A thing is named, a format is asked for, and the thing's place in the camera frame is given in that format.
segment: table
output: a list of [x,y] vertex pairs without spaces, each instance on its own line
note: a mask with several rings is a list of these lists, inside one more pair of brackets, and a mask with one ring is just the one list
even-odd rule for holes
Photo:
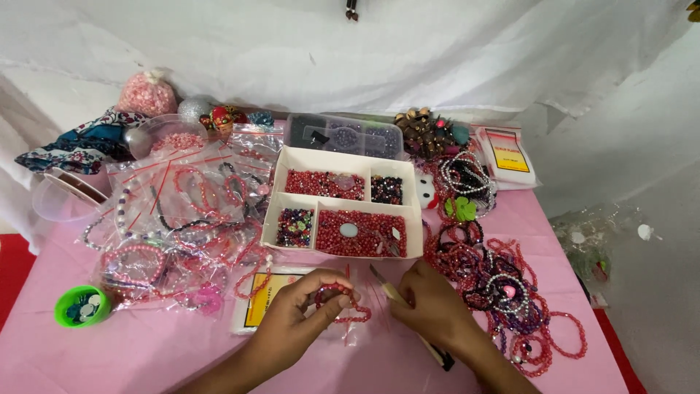
[[[519,240],[550,310],[572,313],[586,330],[586,356],[571,360],[554,352],[549,371],[533,383],[544,393],[627,393],[593,311],[533,192],[503,191],[496,201],[496,209],[480,221],[486,238]],[[436,212],[424,211],[423,217],[438,223]],[[160,393],[230,354],[244,340],[228,333],[233,302],[227,303],[218,320],[145,305],[118,311],[84,329],[57,325],[53,320],[56,299],[70,287],[86,283],[95,266],[97,253],[74,243],[81,230],[69,225],[55,227],[0,334],[3,393]],[[281,260],[309,259],[308,254],[297,255]],[[314,254],[312,260],[350,261],[361,273],[368,271],[368,261],[359,259]],[[398,283],[411,262],[374,264],[387,279]],[[364,286],[369,293],[365,296],[373,308],[373,324],[361,328],[364,332],[357,346],[346,346],[342,340],[318,340],[299,363],[254,393],[479,391],[474,375],[461,363],[450,372],[442,371],[419,339],[388,315],[384,296],[373,294],[379,291],[376,284],[367,284],[372,284],[369,277],[360,278],[360,290]],[[553,318],[550,329],[562,348],[579,349],[580,340],[570,320]]]

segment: green container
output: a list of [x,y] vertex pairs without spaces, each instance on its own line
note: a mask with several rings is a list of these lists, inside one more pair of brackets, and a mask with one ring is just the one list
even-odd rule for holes
[[[99,308],[97,309],[97,312],[86,322],[82,323],[74,323],[73,319],[69,318],[66,316],[66,311],[68,308],[73,305],[77,304],[80,301],[80,297],[84,294],[87,293],[97,293],[99,294]],[[68,327],[68,328],[81,328],[81,327],[87,327],[90,325],[95,325],[104,319],[107,319],[107,316],[109,316],[109,312],[112,309],[112,303],[109,301],[109,298],[107,298],[106,295],[102,292],[102,290],[98,289],[97,287],[93,286],[78,286],[78,287],[73,287],[72,289],[68,290],[65,292],[61,298],[56,301],[56,306],[53,307],[53,318],[56,320],[56,322],[63,327]]]

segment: white cardboard box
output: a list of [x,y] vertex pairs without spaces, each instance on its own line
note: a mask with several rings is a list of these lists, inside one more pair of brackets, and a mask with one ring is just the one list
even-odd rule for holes
[[[354,201],[343,198],[285,193],[284,187],[287,183],[287,172],[289,170],[356,174],[365,179],[365,200]],[[371,178],[373,175],[401,178],[404,205],[373,203],[371,192]],[[329,151],[284,147],[277,161],[272,198],[265,215],[265,222],[262,225],[260,243],[263,245],[275,249],[290,249],[275,245],[278,219],[280,212],[284,208],[314,210],[309,247],[294,248],[295,251],[319,252],[315,250],[315,246],[319,212],[321,210],[358,210],[367,213],[402,216],[406,223],[406,258],[413,259],[423,255],[423,222],[421,221],[421,207],[416,195],[415,173],[411,163]],[[380,259],[381,257],[360,258]]]

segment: human hand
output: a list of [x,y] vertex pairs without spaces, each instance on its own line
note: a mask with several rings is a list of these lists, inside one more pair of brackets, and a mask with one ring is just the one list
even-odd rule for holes
[[391,302],[391,315],[426,341],[453,353],[488,340],[467,306],[440,273],[420,259],[403,274],[398,292],[410,306]]
[[[263,381],[299,361],[343,308],[352,308],[350,297],[328,290],[323,293],[324,305],[308,318],[304,317],[319,288],[333,283],[354,288],[342,272],[316,269],[277,292],[244,349],[249,362],[255,363],[263,375]],[[356,301],[360,299],[357,292],[353,292],[353,297]]]

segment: yellow label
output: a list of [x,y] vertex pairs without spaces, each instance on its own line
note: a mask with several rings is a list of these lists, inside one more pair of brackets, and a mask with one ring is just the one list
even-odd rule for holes
[[530,172],[514,132],[487,128],[486,136],[489,137],[496,157],[496,167],[503,170]]
[[[264,281],[266,273],[256,273],[253,277],[251,290],[260,286]],[[289,275],[286,273],[273,273],[267,285],[260,289],[248,303],[245,327],[257,327],[265,316],[265,312],[270,307],[270,303],[277,295],[279,289],[297,281],[303,275]]]

